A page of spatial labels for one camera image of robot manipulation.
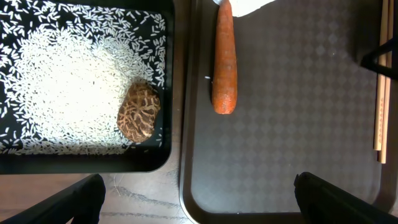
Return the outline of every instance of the wooden chopstick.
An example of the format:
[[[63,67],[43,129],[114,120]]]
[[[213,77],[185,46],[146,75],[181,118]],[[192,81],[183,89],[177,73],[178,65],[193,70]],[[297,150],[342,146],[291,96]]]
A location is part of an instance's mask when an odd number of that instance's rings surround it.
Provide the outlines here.
[[[389,0],[383,0],[381,12],[380,45],[387,42],[388,36],[388,18],[389,18]],[[379,57],[379,64],[386,66],[386,55]],[[374,125],[374,149],[382,149],[383,138],[383,120],[384,120],[384,96],[386,92],[386,77],[379,74],[377,76],[377,103],[376,103],[376,124]]]
[[[388,35],[387,39],[393,38],[394,34],[394,0],[390,0],[388,8]],[[392,66],[392,52],[386,55],[386,66]],[[390,87],[391,79],[386,77],[386,86],[384,93],[384,113],[383,113],[383,133],[381,151],[379,152],[379,162],[385,164],[387,162],[387,136],[388,136],[388,116],[390,108]]]

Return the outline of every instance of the white rice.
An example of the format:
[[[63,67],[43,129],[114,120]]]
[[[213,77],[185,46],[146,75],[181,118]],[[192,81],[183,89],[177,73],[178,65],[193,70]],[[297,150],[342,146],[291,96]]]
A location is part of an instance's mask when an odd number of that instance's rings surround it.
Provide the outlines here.
[[[1,21],[0,32],[2,29],[3,38],[13,35],[16,41],[10,46],[0,44],[0,82],[7,104],[0,113],[3,119],[12,113],[21,129],[8,136],[7,127],[0,137],[13,137],[2,140],[12,147],[22,143],[22,149],[6,149],[7,153],[123,153],[133,142],[121,134],[116,117],[131,83],[164,86],[162,16],[143,12],[146,16],[134,22],[145,24],[151,19],[158,24],[152,27],[150,39],[143,39],[134,33],[138,27],[129,22],[136,17],[124,9],[50,1],[5,2],[8,5],[0,14],[9,21]],[[25,13],[41,24],[35,27],[35,21],[28,21],[29,27],[24,27],[20,22]],[[60,26],[58,20],[66,13],[73,19]],[[156,50],[147,46],[151,42]]]

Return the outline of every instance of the carrot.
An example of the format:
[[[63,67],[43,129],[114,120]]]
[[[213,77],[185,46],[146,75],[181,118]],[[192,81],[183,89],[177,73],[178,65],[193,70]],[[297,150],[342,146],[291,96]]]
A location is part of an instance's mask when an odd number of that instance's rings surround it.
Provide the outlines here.
[[[232,8],[224,0],[218,11],[212,102],[216,113],[231,114],[238,97]]]

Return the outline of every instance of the wooden surface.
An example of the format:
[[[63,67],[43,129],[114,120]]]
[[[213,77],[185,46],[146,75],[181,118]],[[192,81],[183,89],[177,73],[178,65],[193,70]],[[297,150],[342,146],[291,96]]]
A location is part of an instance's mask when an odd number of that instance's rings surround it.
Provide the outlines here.
[[[178,165],[187,58],[189,0],[175,0],[172,153],[159,170],[102,174],[106,198],[100,223],[191,223],[178,198]],[[39,203],[87,174],[0,175],[0,221]]]

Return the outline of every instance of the wooden stick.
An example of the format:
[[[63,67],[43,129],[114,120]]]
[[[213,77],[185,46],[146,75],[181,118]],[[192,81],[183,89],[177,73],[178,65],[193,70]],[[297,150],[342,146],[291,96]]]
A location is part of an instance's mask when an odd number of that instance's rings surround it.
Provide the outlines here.
[[[394,0],[390,0],[388,8],[388,40],[394,36]],[[392,52],[387,53],[387,67],[392,66]],[[385,164],[387,162],[387,136],[388,136],[388,116],[390,108],[390,87],[391,79],[386,77],[386,90],[384,93],[384,117],[383,117],[383,134],[381,152],[379,155],[379,162]]]
[[[389,0],[383,0],[381,12],[380,45],[387,42],[388,36],[388,12]],[[386,66],[386,55],[379,57],[379,64]],[[376,124],[374,125],[374,149],[380,151],[382,148],[383,119],[384,119],[384,96],[386,92],[386,77],[377,76],[377,103],[376,103]]]

